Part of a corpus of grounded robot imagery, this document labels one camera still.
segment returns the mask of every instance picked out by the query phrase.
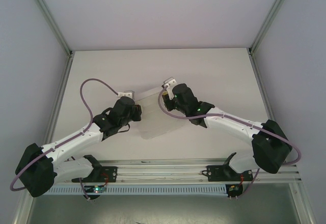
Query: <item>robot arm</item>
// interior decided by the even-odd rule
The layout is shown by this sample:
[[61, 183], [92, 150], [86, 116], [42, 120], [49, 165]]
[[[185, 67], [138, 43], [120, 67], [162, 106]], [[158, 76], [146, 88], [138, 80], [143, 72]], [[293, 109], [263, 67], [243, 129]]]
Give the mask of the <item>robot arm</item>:
[[140, 121], [141, 114], [141, 107], [135, 105], [133, 99], [121, 97], [113, 108], [108, 108], [96, 115], [88, 130], [85, 131], [87, 127], [85, 126], [59, 141], [42, 147], [38, 147], [36, 144], [29, 145], [18, 164], [16, 174], [33, 159], [53, 149], [19, 177], [33, 197], [44, 194], [53, 184], [64, 180], [86, 177], [96, 179], [101, 174], [101, 165], [92, 155], [86, 155], [74, 161], [67, 161], [67, 159], [84, 148], [119, 133], [122, 127], [129, 126], [130, 121]]
[[162, 87], [166, 89], [166, 92], [162, 93], [162, 98], [168, 111], [176, 109], [186, 117], [201, 116], [190, 119], [190, 122], [204, 128], [224, 130], [252, 147], [248, 152], [236, 152], [228, 157], [224, 164], [226, 175], [257, 168], [275, 174], [292, 150], [290, 145], [259, 130], [267, 130], [287, 139], [275, 121], [261, 123], [233, 116], [213, 104], [198, 101], [186, 84], [178, 84], [173, 78], [166, 80]]

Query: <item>purple cable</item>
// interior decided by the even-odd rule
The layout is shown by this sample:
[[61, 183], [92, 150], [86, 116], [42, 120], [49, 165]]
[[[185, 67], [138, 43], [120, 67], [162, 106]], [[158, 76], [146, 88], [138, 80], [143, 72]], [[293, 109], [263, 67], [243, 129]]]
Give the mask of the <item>purple cable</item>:
[[[83, 132], [86, 132], [90, 127], [91, 127], [91, 125], [92, 125], [92, 123], [93, 123], [93, 113], [92, 113], [92, 111], [91, 111], [91, 109], [90, 109], [90, 107], [88, 106], [88, 104], [86, 103], [86, 101], [85, 101], [85, 99], [84, 99], [84, 96], [83, 96], [83, 87], [84, 87], [84, 85], [85, 85], [85, 83], [87, 83], [87, 82], [89, 82], [89, 81], [91, 81], [91, 80], [94, 80], [94, 81], [98, 81], [98, 82], [100, 82], [100, 83], [102, 83], [103, 85], [105, 85], [106, 87], [108, 87], [114, 94], [116, 94], [116, 95], [118, 95], [118, 93], [113, 89], [113, 88], [111, 88], [108, 84], [106, 84], [104, 81], [102, 81], [102, 80], [99, 80], [99, 79], [96, 79], [96, 78], [90, 78], [90, 79], [87, 79], [87, 80], [85, 80], [81, 85], [80, 85], [80, 89], [79, 89], [79, 93], [80, 93], [80, 97], [81, 97], [81, 100], [83, 101], [83, 104], [85, 105], [85, 107], [86, 107], [86, 109], [88, 110], [88, 112], [90, 113], [90, 122], [89, 122], [89, 124], [87, 125], [87, 127], [83, 130]], [[75, 138], [77, 138], [77, 137], [79, 137], [80, 135], [82, 135], [83, 133], [82, 132], [80, 132], [80, 133], [78, 133], [78, 134], [76, 134], [75, 136], [72, 136], [71, 138], [69, 138], [69, 139], [67, 139], [67, 140], [65, 140], [65, 141], [63, 141], [62, 143], [60, 143], [60, 144], [58, 144], [58, 145], [56, 145], [55, 146], [55, 149], [57, 149], [58, 147], [60, 147], [60, 146], [62, 146], [62, 145], [64, 145], [64, 144], [66, 144], [66, 143], [68, 143], [68, 142], [70, 142], [70, 141], [72, 141], [72, 140], [74, 140]], [[16, 183], [16, 181], [18, 180], [18, 178], [32, 165], [32, 164], [34, 164], [36, 161], [38, 161], [40, 158], [42, 158], [43, 156], [45, 156], [45, 155], [47, 155], [48, 153], [50, 153], [50, 152], [52, 152], [52, 151], [54, 151], [54, 149], [49, 149], [49, 150], [47, 150], [47, 151], [45, 151], [43, 154], [41, 154], [41, 155], [39, 155], [39, 156], [37, 156], [35, 159], [33, 159], [30, 163], [28, 163], [16, 176], [15, 176], [15, 178], [14, 178], [14, 180], [11, 182], [11, 184], [10, 184], [10, 190], [11, 191], [20, 191], [20, 190], [23, 190], [23, 189], [26, 189], [26, 187], [20, 187], [20, 188], [14, 188], [14, 185], [15, 185], [15, 183]], [[85, 188], [84, 188], [84, 186], [83, 186], [83, 184], [82, 184], [82, 180], [81, 179], [79, 179], [79, 181], [80, 181], [80, 185], [81, 185], [81, 188], [83, 189], [83, 192], [84, 192], [84, 194], [85, 194], [85, 196], [87, 197], [87, 198], [89, 198], [88, 197], [88, 195], [86, 194], [86, 191], [85, 191]]]
[[[205, 118], [205, 117], [214, 117], [214, 116], [216, 116], [216, 117], [225, 117], [225, 118], [228, 118], [228, 119], [230, 119], [230, 120], [232, 120], [232, 121], [235, 121], [235, 122], [238, 122], [238, 123], [240, 123], [240, 124], [243, 124], [243, 125], [245, 125], [245, 126], [249, 126], [249, 127], [252, 127], [252, 128], [257, 129], [257, 130], [259, 130], [259, 131], [262, 131], [262, 132], [264, 132], [264, 133], [266, 133], [266, 134], [268, 134], [268, 135], [271, 135], [271, 136], [273, 136], [273, 137], [275, 137], [275, 138], [277, 138], [277, 139], [279, 139], [279, 140], [285, 142], [286, 144], [292, 146], [292, 147], [296, 150], [296, 152], [297, 152], [297, 158], [296, 158], [295, 160], [293, 160], [293, 161], [290, 161], [290, 162], [284, 163], [283, 165], [295, 164], [295, 163], [297, 163], [297, 162], [301, 159], [301, 151], [299, 150], [299, 148], [298, 148], [296, 145], [294, 145], [293, 143], [291, 143], [289, 140], [287, 140], [287, 139], [285, 139], [285, 138], [283, 138], [283, 137], [281, 137], [281, 136], [278, 136], [278, 135], [276, 135], [276, 134], [274, 134], [274, 133], [272, 133], [272, 132], [270, 132], [270, 131], [267, 131], [267, 130], [265, 130], [265, 129], [263, 129], [263, 128], [260, 128], [260, 127], [258, 127], [258, 126], [254, 126], [254, 125], [252, 125], [252, 124], [250, 124], [250, 123], [248, 123], [248, 122], [244, 122], [244, 121], [242, 121], [242, 120], [239, 120], [239, 119], [237, 119], [237, 118], [234, 118], [234, 117], [232, 117], [232, 116], [229, 116], [229, 115], [223, 115], [223, 114], [205, 114], [205, 115], [200, 115], [200, 116], [190, 116], [190, 117], [185, 117], [185, 116], [175, 116], [174, 114], [171, 114], [171, 113], [167, 112], [167, 111], [163, 108], [163, 106], [162, 106], [162, 104], [161, 104], [160, 98], [161, 98], [161, 96], [162, 96], [162, 94], [163, 94], [164, 91], [166, 91], [166, 89], [163, 89], [163, 90], [159, 93], [157, 101], [158, 101], [158, 106], [159, 106], [159, 108], [160, 108], [160, 109], [161, 109], [165, 114], [167, 114], [168, 116], [171, 116], [171, 117], [176, 118], [176, 119], [181, 119], [181, 120], [193, 120], [193, 119], [199, 119], [199, 118]], [[260, 170], [260, 169], [257, 170], [256, 175], [254, 176], [253, 180], [250, 182], [249, 186], [246, 188], [246, 190], [245, 190], [242, 194], [244, 194], [245, 192], [248, 192], [248, 190], [251, 188], [251, 186], [253, 185], [253, 183], [254, 183], [256, 177], [258, 176], [259, 170]]]

